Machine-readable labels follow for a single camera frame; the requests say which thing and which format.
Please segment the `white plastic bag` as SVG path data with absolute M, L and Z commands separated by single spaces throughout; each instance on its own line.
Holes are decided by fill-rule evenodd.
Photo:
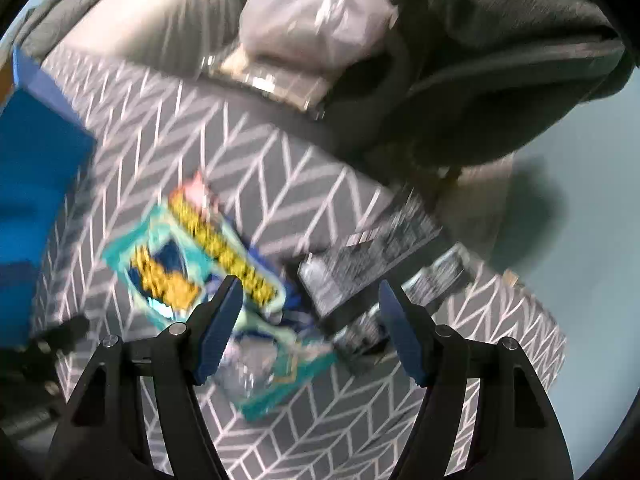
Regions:
M 239 40 L 250 56 L 337 72 L 379 48 L 393 16 L 390 0 L 246 0 Z

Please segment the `black snack bag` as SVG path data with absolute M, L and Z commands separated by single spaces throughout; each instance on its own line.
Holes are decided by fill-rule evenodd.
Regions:
M 394 341 L 409 339 L 409 349 L 420 351 L 415 310 L 433 315 L 442 303 L 470 284 L 456 246 L 421 268 L 404 284 L 386 278 L 374 286 L 382 296 L 360 313 L 352 312 L 346 323 L 331 335 L 335 351 L 345 366 L 359 375 L 374 367 Z
M 374 304 L 379 281 L 405 283 L 449 247 L 420 195 L 405 191 L 367 228 L 307 254 L 297 276 L 314 310 L 328 318 L 348 304 L 357 309 Z

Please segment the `blue cardboard box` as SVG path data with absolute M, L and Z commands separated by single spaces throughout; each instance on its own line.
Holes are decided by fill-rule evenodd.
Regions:
M 48 235 L 96 140 L 63 92 L 19 48 L 1 71 L 1 347 L 29 338 Z

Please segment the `black office chair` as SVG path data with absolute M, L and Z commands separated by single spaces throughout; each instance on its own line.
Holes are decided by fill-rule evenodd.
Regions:
M 379 54 L 323 104 L 329 150 L 386 166 L 491 162 L 576 105 L 612 96 L 639 64 L 639 0 L 393 0 Z

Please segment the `teal chip bag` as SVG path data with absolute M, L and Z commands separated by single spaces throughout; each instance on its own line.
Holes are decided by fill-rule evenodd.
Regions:
M 242 241 L 201 172 L 108 244 L 103 258 L 158 328 L 185 321 L 227 275 L 240 280 L 243 307 L 214 379 L 247 420 L 336 360 L 297 287 Z

